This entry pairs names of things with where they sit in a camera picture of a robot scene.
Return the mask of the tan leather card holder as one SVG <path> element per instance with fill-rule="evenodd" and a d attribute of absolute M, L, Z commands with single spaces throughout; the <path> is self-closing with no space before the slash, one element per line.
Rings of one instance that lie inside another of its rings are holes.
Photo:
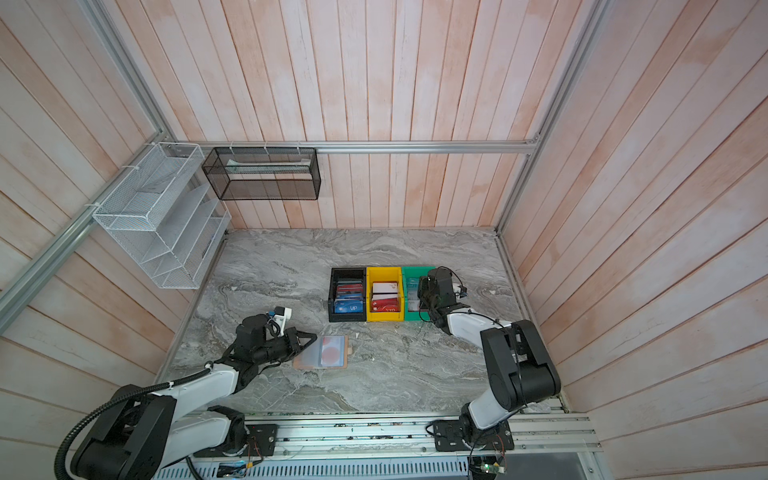
<path fill-rule="evenodd" d="M 298 355 L 292 365 L 296 370 L 344 369 L 348 364 L 349 353 L 346 336 L 323 336 Z"/>

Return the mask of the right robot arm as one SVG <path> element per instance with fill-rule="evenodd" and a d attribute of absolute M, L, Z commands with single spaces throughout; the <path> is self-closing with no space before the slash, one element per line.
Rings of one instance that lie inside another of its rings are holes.
<path fill-rule="evenodd" d="M 420 308 L 444 333 L 482 350 L 488 389 L 464 405 L 456 425 L 469 442 L 491 432 L 530 403 L 558 395 L 561 380 L 547 348 L 530 320 L 503 322 L 460 301 L 454 272 L 432 269 L 419 280 Z"/>

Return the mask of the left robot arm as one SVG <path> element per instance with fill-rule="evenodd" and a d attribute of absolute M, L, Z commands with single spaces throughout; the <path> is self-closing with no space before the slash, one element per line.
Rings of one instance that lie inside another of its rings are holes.
<path fill-rule="evenodd" d="M 284 308 L 247 317 L 237 326 L 235 341 L 200 371 L 118 389 L 65 436 L 53 464 L 55 477 L 151 479 L 180 461 L 192 469 L 194 455 L 208 450 L 263 460 L 268 449 L 259 445 L 244 414 L 216 402 L 316 342 L 316 334 L 287 326 L 288 318 Z"/>

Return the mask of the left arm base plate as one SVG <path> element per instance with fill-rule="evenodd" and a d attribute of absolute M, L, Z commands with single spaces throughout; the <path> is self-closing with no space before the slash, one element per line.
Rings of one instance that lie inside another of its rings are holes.
<path fill-rule="evenodd" d="M 194 458 L 261 459 L 274 455 L 278 425 L 257 423 L 246 425 L 247 433 L 239 440 L 223 445 L 202 449 L 193 454 Z"/>

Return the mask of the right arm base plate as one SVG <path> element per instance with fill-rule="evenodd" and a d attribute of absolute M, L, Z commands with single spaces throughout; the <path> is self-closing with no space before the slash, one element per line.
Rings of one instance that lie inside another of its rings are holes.
<path fill-rule="evenodd" d="M 506 452 L 515 448 L 511 430 L 506 422 L 479 430 L 462 420 L 435 420 L 425 427 L 425 431 L 433 438 L 438 452 Z"/>

